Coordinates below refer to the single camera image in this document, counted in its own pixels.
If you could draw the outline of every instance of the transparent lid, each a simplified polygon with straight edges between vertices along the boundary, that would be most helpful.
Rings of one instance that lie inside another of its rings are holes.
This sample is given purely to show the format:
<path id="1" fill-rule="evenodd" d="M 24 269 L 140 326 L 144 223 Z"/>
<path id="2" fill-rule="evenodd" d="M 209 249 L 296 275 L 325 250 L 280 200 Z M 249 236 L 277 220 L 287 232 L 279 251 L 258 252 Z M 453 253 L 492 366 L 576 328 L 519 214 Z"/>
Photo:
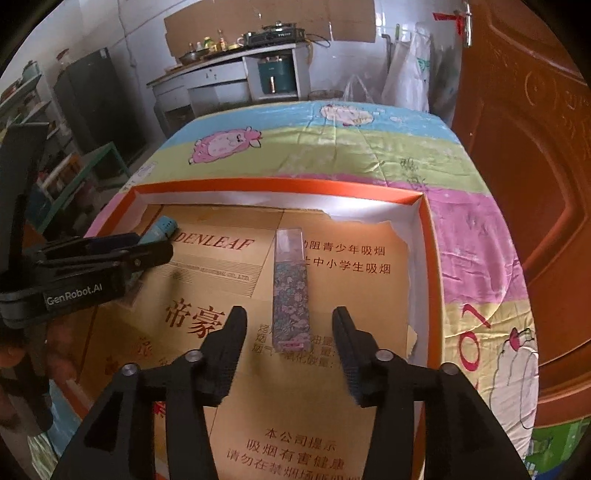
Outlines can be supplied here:
<path id="1" fill-rule="evenodd" d="M 304 236 L 301 228 L 285 228 L 275 234 L 275 262 L 304 260 Z"/>

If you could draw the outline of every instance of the cardboard sheet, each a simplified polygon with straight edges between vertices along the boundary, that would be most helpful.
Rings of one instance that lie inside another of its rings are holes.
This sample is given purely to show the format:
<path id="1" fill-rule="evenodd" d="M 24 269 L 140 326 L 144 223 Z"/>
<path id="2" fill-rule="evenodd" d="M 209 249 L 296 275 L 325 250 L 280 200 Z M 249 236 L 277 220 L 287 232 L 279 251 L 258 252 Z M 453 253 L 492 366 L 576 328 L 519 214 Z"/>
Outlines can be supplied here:
<path id="1" fill-rule="evenodd" d="M 217 41 L 218 29 L 231 44 L 278 20 L 328 39 L 332 33 L 332 40 L 375 41 L 374 0 L 200 0 L 164 19 L 166 42 L 179 58 L 189 42 L 196 45 L 204 37 Z"/>
<path id="2" fill-rule="evenodd" d="M 159 215 L 179 223 L 173 261 L 146 272 L 134 298 L 98 309 L 84 390 L 96 398 L 126 362 L 148 368 L 198 348 L 240 304 L 248 333 L 232 390 L 217 413 L 206 414 L 220 477 L 361 476 L 374 410 L 355 406 L 347 391 L 331 313 L 347 305 L 358 328 L 406 356 L 406 243 L 389 223 L 336 222 L 321 212 L 166 206 Z M 293 226 L 306 241 L 313 349 L 277 354 L 273 237 Z M 157 458 L 165 462 L 165 405 L 155 415 Z"/>

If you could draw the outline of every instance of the red ribbon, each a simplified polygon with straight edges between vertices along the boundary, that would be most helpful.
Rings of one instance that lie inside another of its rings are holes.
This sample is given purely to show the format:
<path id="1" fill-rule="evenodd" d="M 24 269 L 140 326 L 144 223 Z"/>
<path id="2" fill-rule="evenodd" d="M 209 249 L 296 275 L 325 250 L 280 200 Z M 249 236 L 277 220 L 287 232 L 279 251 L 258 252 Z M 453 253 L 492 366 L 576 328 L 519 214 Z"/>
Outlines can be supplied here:
<path id="1" fill-rule="evenodd" d="M 453 14 L 439 14 L 433 12 L 433 18 L 437 20 L 453 20 L 456 22 L 457 34 L 461 37 L 464 35 L 464 15 L 453 15 Z"/>

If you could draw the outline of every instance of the green air fryer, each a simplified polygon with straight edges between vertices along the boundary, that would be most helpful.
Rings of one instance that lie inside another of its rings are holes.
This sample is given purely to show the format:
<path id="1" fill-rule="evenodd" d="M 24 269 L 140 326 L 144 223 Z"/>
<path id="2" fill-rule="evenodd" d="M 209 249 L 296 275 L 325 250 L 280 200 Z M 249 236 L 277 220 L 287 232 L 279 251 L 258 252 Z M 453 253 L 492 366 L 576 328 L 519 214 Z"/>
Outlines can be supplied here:
<path id="1" fill-rule="evenodd" d="M 291 55 L 260 59 L 259 75 L 262 91 L 266 95 L 296 91 L 296 74 Z"/>

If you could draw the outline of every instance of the bottle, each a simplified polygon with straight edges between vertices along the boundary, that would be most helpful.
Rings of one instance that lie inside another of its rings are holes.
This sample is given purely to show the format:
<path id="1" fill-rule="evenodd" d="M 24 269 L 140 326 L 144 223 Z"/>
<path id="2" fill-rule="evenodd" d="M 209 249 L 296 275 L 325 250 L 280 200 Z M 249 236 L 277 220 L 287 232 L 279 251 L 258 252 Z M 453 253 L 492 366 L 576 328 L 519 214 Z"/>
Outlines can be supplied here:
<path id="1" fill-rule="evenodd" d="M 220 50 L 226 51 L 228 49 L 228 44 L 226 43 L 226 40 L 224 40 L 224 38 L 223 38 L 222 30 L 218 29 L 217 34 L 219 35 L 219 39 L 220 39 Z"/>

